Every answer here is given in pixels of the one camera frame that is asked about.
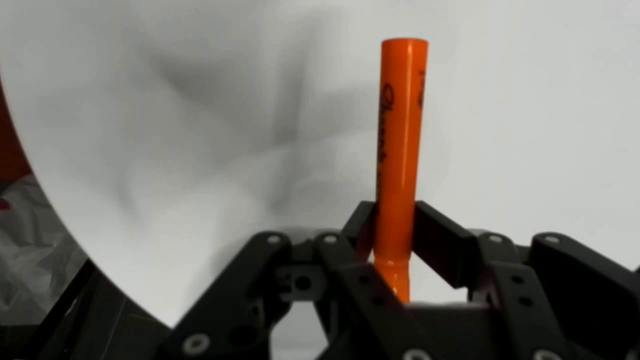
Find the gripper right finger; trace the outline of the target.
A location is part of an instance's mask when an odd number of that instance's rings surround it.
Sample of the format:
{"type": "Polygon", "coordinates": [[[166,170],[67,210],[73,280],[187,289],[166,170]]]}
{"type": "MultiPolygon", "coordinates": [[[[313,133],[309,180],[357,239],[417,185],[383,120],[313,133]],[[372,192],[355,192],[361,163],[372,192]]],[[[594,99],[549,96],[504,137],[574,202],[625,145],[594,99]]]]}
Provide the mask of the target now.
{"type": "Polygon", "coordinates": [[[413,250],[469,302],[489,305],[512,360],[626,360],[640,346],[640,273],[568,235],[540,232],[522,246],[417,202],[413,250]]]}

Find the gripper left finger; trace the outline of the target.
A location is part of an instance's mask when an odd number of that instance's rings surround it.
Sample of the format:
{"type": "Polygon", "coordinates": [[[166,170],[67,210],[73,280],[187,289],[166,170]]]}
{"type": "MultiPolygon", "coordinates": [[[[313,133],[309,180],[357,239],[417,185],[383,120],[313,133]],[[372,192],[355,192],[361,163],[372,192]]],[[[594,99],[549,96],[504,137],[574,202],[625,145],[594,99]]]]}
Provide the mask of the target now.
{"type": "Polygon", "coordinates": [[[341,231],[294,244],[263,231],[243,246],[158,346],[155,360],[272,360],[271,335],[292,303],[313,302],[326,348],[304,360],[406,360],[417,324],[365,262],[375,204],[341,231]]]}

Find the orange marker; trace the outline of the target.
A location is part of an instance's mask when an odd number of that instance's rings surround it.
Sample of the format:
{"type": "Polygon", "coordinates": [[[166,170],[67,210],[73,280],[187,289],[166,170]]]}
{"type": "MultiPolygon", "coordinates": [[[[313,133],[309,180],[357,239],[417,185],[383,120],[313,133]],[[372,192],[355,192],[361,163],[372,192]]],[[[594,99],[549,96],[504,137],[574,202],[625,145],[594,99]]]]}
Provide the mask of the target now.
{"type": "Polygon", "coordinates": [[[374,266],[402,303],[410,300],[415,201],[429,42],[381,44],[375,169],[374,266]]]}

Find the white bowl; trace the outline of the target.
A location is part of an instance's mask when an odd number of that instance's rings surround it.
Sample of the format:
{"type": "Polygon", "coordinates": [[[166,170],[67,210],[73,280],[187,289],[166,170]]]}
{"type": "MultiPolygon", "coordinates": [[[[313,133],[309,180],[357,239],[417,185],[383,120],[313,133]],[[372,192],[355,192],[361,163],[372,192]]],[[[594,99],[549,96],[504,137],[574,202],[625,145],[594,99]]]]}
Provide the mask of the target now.
{"type": "MultiPolygon", "coordinates": [[[[153,360],[260,232],[297,245],[372,202],[364,261],[382,277],[393,38],[429,43],[414,207],[518,246],[561,233],[640,273],[640,0],[0,0],[30,168],[89,259],[169,328],[153,360]]],[[[512,360],[492,308],[414,253],[414,225],[405,360],[512,360]]],[[[328,343],[295,301],[270,354],[328,343]]]]}

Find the crumpled clear plastic sheet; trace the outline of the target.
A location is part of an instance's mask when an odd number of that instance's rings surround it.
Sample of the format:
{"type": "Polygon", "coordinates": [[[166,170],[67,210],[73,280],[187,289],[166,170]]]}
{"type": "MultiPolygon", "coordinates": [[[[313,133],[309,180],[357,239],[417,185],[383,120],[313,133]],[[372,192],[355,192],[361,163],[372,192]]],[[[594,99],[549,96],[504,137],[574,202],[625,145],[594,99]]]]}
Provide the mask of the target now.
{"type": "Polygon", "coordinates": [[[0,193],[0,326],[40,323],[87,255],[34,175],[0,193]]]}

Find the red object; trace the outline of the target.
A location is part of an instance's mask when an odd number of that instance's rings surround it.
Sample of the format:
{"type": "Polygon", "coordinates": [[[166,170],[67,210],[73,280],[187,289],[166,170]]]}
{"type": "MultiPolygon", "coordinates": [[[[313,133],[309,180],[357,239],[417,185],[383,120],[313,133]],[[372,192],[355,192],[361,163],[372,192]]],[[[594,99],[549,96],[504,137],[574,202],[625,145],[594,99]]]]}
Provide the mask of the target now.
{"type": "Polygon", "coordinates": [[[0,185],[8,186],[32,174],[19,141],[0,82],[0,185]]]}

